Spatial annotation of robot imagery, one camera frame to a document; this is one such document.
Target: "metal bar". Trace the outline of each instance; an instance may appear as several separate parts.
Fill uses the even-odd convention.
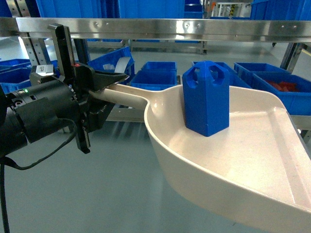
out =
[[[30,17],[30,12],[26,3],[26,0],[16,0],[19,8],[20,17]]]
[[[29,56],[31,65],[33,65],[33,66],[39,65],[38,57],[36,56],[35,48],[34,48],[32,39],[28,38],[28,36],[29,36],[28,33],[21,34],[21,36],[22,36],[22,40],[23,40],[23,43],[25,45],[27,54]]]
[[[70,28],[72,38],[311,42],[311,22],[207,19],[16,18],[20,32],[51,37],[49,24]]]
[[[73,41],[74,45],[76,46],[79,62],[87,64],[87,62],[90,60],[87,41],[83,39],[74,39]]]
[[[303,43],[289,43],[281,63],[281,68],[292,73],[301,51],[306,47]]]
[[[6,3],[8,4],[9,9],[10,9],[13,17],[21,17],[22,16],[16,0],[6,0]]]

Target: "shelving rack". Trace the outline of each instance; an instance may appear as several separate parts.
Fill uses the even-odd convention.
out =
[[[87,38],[124,38],[288,42],[281,67],[290,71],[294,69],[305,43],[311,42],[309,21],[210,19],[0,18],[0,36],[19,35],[25,40],[50,38],[52,35],[48,25],[52,23],[69,26],[71,37],[80,41]],[[32,54],[37,56],[34,48]],[[87,50],[78,50],[78,55],[80,61],[83,61],[83,58],[87,57]],[[112,112],[110,118],[123,121],[142,120],[139,113],[133,112]],[[311,116],[292,118],[297,128],[311,130]]]

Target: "red item in bin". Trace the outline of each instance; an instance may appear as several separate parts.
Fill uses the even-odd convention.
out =
[[[289,83],[289,82],[280,82],[276,83],[274,81],[266,80],[268,84],[273,86],[275,89],[278,91],[283,91],[283,92],[299,92],[297,89],[297,84],[296,83]]]

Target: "blue plastic crate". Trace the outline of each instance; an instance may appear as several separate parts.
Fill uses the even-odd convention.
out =
[[[11,11],[9,9],[6,0],[0,0],[0,17],[12,17]]]
[[[228,66],[225,62],[215,62],[217,65],[227,69],[229,71],[229,85],[230,86],[237,86],[237,87],[244,87],[252,89],[249,85],[246,84],[242,79],[238,77],[237,72]]]
[[[310,0],[258,0],[252,3],[252,19],[311,20]]]
[[[101,0],[36,0],[41,17],[102,18]]]
[[[8,69],[17,69],[23,67],[30,67],[31,63],[28,59],[13,59],[8,61],[0,62],[0,71],[8,70]]]
[[[203,12],[185,12],[184,18],[203,18]]]
[[[249,17],[211,17],[210,19],[250,20]]]
[[[185,4],[185,12],[203,12],[201,4]]]
[[[171,70],[177,72],[176,62],[146,62],[142,70]]]
[[[311,20],[311,1],[301,1],[295,20]]]
[[[251,19],[265,20],[269,0],[255,0],[252,3]]]
[[[130,57],[130,61],[128,62],[125,70],[125,73],[130,77],[126,81],[122,82],[122,84],[127,84],[135,76],[135,61],[129,47],[124,47],[122,49],[107,53],[99,58],[89,61],[87,64],[95,70],[114,72],[114,69],[105,69],[104,67],[116,67],[117,62],[121,57]]]
[[[275,94],[284,104],[291,115],[311,115],[311,82],[291,74],[286,73],[259,73],[254,74],[252,88],[268,91]],[[300,92],[281,92],[271,86],[267,81],[275,83],[290,82],[296,83]]]
[[[198,40],[175,40],[175,43],[193,43],[193,44],[199,44],[200,41],[198,41]]]
[[[5,94],[31,86],[30,68],[19,68],[0,73],[0,85]]]
[[[187,4],[201,4],[200,0],[185,0],[185,5]]]
[[[177,74],[172,70],[140,70],[131,81],[133,87],[152,91],[161,91],[175,85]]]
[[[284,73],[290,74],[287,70],[279,67],[275,67],[267,63],[235,63],[234,69],[238,73],[238,76],[244,80],[249,86],[253,86],[253,73],[259,72],[274,72],[274,73]]]
[[[120,18],[182,18],[185,0],[118,0]]]

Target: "plastic scoop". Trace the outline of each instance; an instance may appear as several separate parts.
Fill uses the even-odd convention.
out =
[[[204,137],[185,126],[181,85],[114,85],[93,96],[139,109],[164,175],[181,196],[235,222],[280,233],[311,229],[311,160],[282,102],[230,87],[230,126]]]

